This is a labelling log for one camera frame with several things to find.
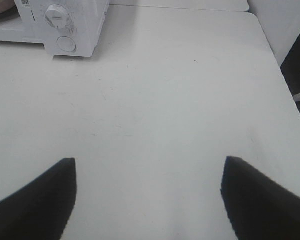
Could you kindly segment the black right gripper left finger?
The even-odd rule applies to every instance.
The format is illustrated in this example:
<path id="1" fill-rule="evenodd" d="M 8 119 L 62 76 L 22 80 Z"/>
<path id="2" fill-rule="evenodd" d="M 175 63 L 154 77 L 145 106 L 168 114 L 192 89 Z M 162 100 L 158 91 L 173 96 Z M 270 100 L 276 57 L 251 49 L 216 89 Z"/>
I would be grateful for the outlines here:
<path id="1" fill-rule="evenodd" d="M 77 198 L 74 158 L 64 158 L 0 201 L 0 240 L 59 240 Z"/>

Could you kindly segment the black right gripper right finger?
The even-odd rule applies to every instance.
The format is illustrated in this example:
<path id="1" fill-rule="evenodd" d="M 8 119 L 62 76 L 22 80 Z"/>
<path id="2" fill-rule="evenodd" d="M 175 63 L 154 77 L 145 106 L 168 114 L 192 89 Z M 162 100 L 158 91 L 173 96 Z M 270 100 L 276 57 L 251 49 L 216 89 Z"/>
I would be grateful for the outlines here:
<path id="1" fill-rule="evenodd" d="M 226 158 L 220 191 L 239 240 L 300 240 L 300 197 L 243 159 Z"/>

